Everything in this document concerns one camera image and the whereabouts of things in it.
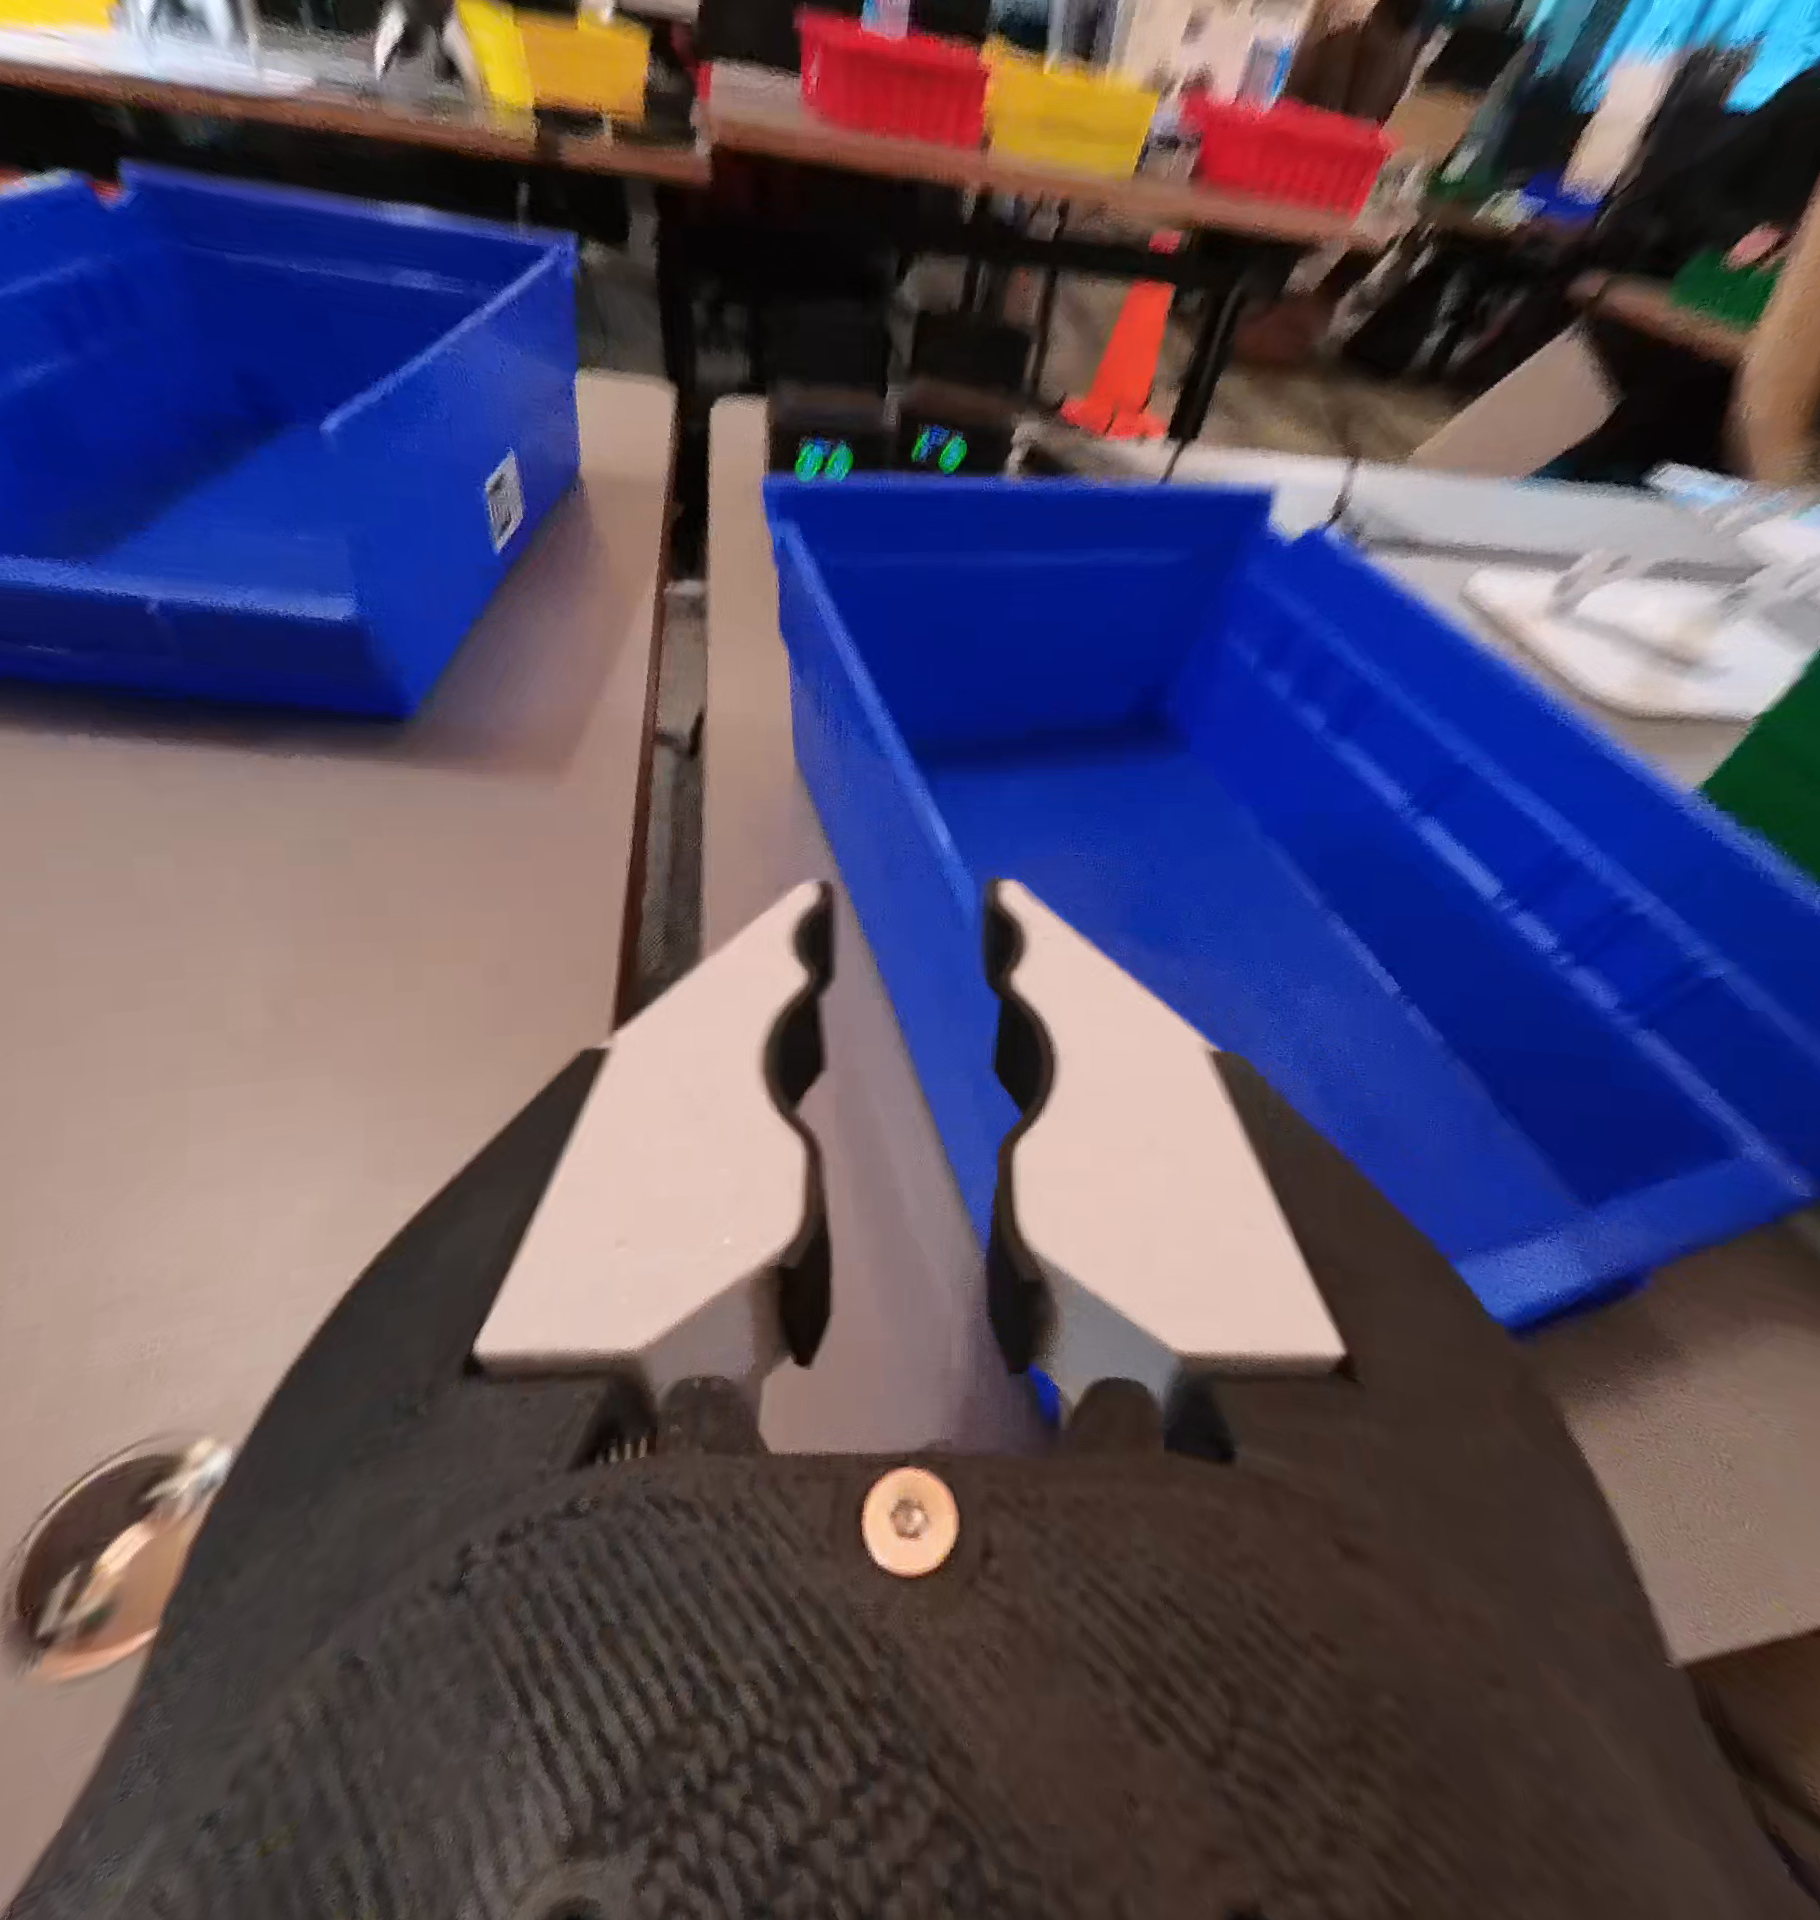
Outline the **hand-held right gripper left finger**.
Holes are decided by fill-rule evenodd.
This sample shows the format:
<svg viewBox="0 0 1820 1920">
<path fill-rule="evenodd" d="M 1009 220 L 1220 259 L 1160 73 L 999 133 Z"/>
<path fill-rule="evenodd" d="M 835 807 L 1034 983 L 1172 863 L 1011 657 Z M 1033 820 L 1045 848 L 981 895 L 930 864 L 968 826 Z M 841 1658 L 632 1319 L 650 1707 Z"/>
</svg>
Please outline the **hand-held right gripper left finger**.
<svg viewBox="0 0 1820 1920">
<path fill-rule="evenodd" d="M 792 886 L 623 1024 L 478 1332 L 490 1380 L 649 1394 L 814 1367 L 830 1327 L 825 1068 L 835 891 Z"/>
</svg>

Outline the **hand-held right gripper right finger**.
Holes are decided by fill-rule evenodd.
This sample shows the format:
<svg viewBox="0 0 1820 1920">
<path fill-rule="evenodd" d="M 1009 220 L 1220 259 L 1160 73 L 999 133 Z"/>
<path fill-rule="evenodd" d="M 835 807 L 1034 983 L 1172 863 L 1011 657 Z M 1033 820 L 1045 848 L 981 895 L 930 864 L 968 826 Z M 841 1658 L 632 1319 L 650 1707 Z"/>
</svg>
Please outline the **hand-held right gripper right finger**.
<svg viewBox="0 0 1820 1920">
<path fill-rule="evenodd" d="M 992 1319 L 1061 1413 L 1106 1382 L 1172 1413 L 1193 1380 L 1331 1380 L 1349 1341 L 1217 1050 L 1022 883 L 987 891 Z"/>
</svg>

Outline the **grey folding table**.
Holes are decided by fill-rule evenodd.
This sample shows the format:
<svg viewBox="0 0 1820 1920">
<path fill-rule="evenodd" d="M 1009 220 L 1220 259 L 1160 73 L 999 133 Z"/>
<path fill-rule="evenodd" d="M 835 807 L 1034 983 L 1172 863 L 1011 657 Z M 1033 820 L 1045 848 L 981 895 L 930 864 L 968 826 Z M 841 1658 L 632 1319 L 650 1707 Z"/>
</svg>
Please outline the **grey folding table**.
<svg viewBox="0 0 1820 1920">
<path fill-rule="evenodd" d="M 0 686 L 0 1909 L 132 1663 L 4 1651 L 31 1523 L 240 1444 L 398 1226 L 617 1024 L 677 402 L 578 376 L 581 480 L 403 729 Z"/>
</svg>

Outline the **shiny round metal object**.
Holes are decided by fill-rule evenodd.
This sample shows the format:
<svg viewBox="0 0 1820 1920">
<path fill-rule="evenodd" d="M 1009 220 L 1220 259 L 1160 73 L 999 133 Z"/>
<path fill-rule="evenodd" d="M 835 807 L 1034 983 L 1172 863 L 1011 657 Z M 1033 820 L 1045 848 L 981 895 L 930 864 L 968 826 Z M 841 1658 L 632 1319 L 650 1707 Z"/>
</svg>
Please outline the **shiny round metal object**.
<svg viewBox="0 0 1820 1920">
<path fill-rule="evenodd" d="M 232 1471 L 218 1437 L 155 1437 L 61 1486 L 0 1586 L 4 1666 L 72 1685 L 143 1658 Z"/>
</svg>

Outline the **black device with green lights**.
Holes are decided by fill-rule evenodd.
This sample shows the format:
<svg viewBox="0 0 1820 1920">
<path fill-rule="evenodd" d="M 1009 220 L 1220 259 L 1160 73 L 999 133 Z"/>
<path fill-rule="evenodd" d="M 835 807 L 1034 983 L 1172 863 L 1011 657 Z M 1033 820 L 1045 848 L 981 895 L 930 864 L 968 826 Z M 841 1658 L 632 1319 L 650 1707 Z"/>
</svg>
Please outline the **black device with green lights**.
<svg viewBox="0 0 1820 1920">
<path fill-rule="evenodd" d="M 895 470 L 927 478 L 1002 478 L 1017 454 L 1011 397 L 910 380 L 895 397 Z"/>
<path fill-rule="evenodd" d="M 764 402 L 764 470 L 809 486 L 838 486 L 898 467 L 889 393 L 838 386 L 773 386 Z"/>
</svg>

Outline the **green object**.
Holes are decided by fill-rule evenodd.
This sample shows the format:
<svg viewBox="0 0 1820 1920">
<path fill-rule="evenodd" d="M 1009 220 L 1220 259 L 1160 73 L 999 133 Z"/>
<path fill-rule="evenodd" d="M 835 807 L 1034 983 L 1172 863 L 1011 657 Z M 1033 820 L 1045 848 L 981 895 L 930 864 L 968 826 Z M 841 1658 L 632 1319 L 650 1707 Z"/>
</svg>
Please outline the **green object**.
<svg viewBox="0 0 1820 1920">
<path fill-rule="evenodd" d="M 1702 797 L 1820 886 L 1820 651 L 1742 734 Z"/>
</svg>

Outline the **orange traffic cone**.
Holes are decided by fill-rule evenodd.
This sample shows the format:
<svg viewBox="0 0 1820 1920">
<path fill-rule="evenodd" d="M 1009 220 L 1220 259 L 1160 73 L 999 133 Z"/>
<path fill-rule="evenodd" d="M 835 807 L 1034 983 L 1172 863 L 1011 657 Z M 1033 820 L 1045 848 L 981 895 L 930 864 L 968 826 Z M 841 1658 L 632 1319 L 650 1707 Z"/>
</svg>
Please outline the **orange traffic cone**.
<svg viewBox="0 0 1820 1920">
<path fill-rule="evenodd" d="M 1061 404 L 1065 423 L 1106 441 L 1160 441 L 1171 432 L 1154 413 L 1171 306 L 1171 284 L 1139 281 L 1128 289 L 1090 393 Z"/>
</svg>

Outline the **blue plastic bin with label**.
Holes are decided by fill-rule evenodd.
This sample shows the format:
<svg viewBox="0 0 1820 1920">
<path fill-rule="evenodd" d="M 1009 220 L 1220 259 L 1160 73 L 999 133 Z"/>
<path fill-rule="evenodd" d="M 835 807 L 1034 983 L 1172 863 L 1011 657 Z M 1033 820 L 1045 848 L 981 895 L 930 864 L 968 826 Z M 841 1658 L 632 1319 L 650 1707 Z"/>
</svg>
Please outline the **blue plastic bin with label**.
<svg viewBox="0 0 1820 1920">
<path fill-rule="evenodd" d="M 410 719 L 578 480 L 578 242 L 0 189 L 0 683 Z"/>
</svg>

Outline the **brown background table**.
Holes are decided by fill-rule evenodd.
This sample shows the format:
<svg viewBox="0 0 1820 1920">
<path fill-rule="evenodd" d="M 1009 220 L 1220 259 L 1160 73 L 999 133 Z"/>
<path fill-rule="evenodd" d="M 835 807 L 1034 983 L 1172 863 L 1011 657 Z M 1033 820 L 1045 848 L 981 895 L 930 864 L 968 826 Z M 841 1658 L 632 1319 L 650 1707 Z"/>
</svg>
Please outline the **brown background table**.
<svg viewBox="0 0 1820 1920">
<path fill-rule="evenodd" d="M 783 162 L 905 189 L 883 229 L 905 259 L 956 259 L 987 271 L 1167 284 L 1206 300 L 1171 429 L 1197 441 L 1232 322 L 1316 250 L 1372 255 L 1379 222 L 1296 202 L 1263 202 L 1171 177 L 1047 171 L 992 149 L 841 128 L 803 104 L 803 83 L 756 65 L 716 65 L 697 104 L 707 162 Z"/>
<path fill-rule="evenodd" d="M 92 65 L 21 61 L 17 33 L 4 33 L 0 89 L 29 89 L 64 100 L 155 108 L 205 122 L 280 126 L 357 141 L 442 149 L 463 159 L 555 165 L 573 176 L 634 177 L 650 188 L 706 189 L 711 155 L 706 141 L 642 141 L 623 133 L 566 133 L 534 115 L 470 104 L 403 104 L 345 85 L 292 92 L 182 85 L 155 73 L 110 73 Z"/>
</svg>

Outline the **red plastic bin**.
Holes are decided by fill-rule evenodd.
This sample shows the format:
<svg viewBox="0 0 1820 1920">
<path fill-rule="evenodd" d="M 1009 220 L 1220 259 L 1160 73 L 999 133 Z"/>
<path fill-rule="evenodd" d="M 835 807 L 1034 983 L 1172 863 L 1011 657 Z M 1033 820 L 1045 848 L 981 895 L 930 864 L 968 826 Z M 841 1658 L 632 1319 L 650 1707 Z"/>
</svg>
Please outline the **red plastic bin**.
<svg viewBox="0 0 1820 1920">
<path fill-rule="evenodd" d="M 1197 184 L 1220 194 L 1349 220 L 1367 208 L 1390 159 L 1382 126 L 1297 100 L 1254 108 L 1190 92 L 1180 122 L 1197 141 Z"/>
<path fill-rule="evenodd" d="M 987 141 L 992 70 L 981 39 L 886 38 L 830 10 L 797 10 L 803 108 L 825 126 L 938 149 Z"/>
</svg>

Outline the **yellow plastic bin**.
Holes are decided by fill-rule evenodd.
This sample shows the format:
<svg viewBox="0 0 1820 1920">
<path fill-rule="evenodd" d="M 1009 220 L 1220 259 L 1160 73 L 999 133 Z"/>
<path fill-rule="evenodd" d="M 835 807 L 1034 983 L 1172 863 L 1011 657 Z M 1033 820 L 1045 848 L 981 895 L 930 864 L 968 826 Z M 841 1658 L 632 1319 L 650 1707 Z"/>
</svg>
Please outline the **yellow plastic bin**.
<svg viewBox="0 0 1820 1920">
<path fill-rule="evenodd" d="M 1137 177 L 1157 89 L 987 39 L 987 149 L 1061 176 Z"/>
<path fill-rule="evenodd" d="M 649 117 L 650 30 L 604 14 L 516 10 L 532 100 L 545 115 L 639 126 Z"/>
<path fill-rule="evenodd" d="M 534 79 L 518 14 L 497 0 L 457 0 L 445 55 L 470 97 L 492 115 L 534 115 Z"/>
</svg>

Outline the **brown wooden post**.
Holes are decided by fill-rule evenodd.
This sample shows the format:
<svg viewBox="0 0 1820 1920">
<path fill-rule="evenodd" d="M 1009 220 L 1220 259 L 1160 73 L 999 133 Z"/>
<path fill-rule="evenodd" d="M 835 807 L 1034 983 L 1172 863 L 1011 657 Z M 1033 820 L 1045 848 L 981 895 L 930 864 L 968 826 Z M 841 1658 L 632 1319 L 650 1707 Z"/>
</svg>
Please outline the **brown wooden post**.
<svg viewBox="0 0 1820 1920">
<path fill-rule="evenodd" d="M 1820 478 L 1820 184 L 1742 349 L 1722 441 L 1747 480 L 1795 490 Z"/>
</svg>

